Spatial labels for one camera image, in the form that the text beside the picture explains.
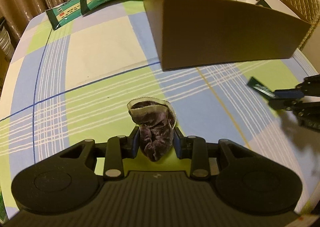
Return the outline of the small green cream tube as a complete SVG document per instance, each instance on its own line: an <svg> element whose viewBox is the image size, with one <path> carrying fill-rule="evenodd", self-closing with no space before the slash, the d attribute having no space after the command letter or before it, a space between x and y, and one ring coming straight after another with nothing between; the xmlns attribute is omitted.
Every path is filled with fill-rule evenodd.
<svg viewBox="0 0 320 227"><path fill-rule="evenodd" d="M266 100L270 100L276 97L275 94L271 91L271 89L266 87L264 84L258 81L255 77L251 77L247 85Z"/></svg>

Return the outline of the dark purple sock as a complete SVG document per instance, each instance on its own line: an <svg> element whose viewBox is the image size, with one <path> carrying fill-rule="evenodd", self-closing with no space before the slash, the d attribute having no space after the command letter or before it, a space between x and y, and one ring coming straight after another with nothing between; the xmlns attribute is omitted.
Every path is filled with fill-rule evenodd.
<svg viewBox="0 0 320 227"><path fill-rule="evenodd" d="M129 114L139 126L140 149L152 162L159 161L173 146L176 113L166 100L140 97L127 104Z"/></svg>

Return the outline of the dark green card packet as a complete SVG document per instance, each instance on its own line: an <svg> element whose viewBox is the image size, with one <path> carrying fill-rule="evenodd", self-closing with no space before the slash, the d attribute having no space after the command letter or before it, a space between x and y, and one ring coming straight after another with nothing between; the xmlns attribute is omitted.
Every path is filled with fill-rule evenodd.
<svg viewBox="0 0 320 227"><path fill-rule="evenodd" d="M258 0L256 2L257 6L266 7L268 9L271 9L271 6L265 1L265 0Z"/></svg>

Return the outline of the brown cardboard storage box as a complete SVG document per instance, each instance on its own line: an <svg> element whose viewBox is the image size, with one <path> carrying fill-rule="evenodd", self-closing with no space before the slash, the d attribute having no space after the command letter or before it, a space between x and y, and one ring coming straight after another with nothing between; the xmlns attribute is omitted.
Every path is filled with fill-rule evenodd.
<svg viewBox="0 0 320 227"><path fill-rule="evenodd" d="M143 0L163 70L290 58L311 24L284 0Z"/></svg>

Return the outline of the rear green rice bag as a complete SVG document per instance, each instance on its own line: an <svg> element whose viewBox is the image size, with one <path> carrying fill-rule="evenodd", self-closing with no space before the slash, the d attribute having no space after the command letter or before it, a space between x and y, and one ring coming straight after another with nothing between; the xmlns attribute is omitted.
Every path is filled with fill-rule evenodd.
<svg viewBox="0 0 320 227"><path fill-rule="evenodd" d="M60 6L46 10L46 14L52 29L57 30L81 16L80 0L69 0Z"/></svg>

